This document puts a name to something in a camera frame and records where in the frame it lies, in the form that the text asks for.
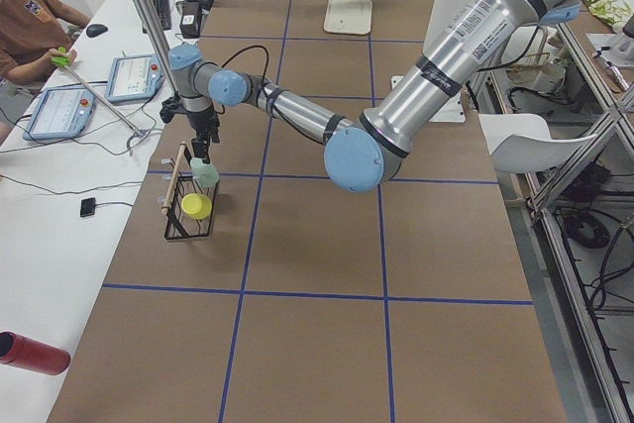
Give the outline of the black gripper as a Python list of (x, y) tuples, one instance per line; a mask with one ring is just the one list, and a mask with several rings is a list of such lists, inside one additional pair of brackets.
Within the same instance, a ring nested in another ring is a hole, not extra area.
[(202, 111), (186, 112), (189, 125), (195, 131), (195, 137), (191, 140), (194, 156), (203, 163), (210, 164), (210, 143), (219, 144), (220, 120), (214, 108), (206, 108)]

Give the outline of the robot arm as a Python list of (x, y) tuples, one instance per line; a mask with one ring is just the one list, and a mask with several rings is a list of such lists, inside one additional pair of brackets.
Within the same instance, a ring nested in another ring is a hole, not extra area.
[(196, 136), (196, 157), (208, 162), (216, 127), (214, 103), (250, 104), (324, 145), (324, 163), (339, 187), (365, 192), (392, 179), (410, 154), (417, 132), (520, 27), (566, 22), (581, 0), (469, 0), (382, 102), (351, 122), (256, 76), (222, 68), (183, 44), (168, 54), (169, 68)]

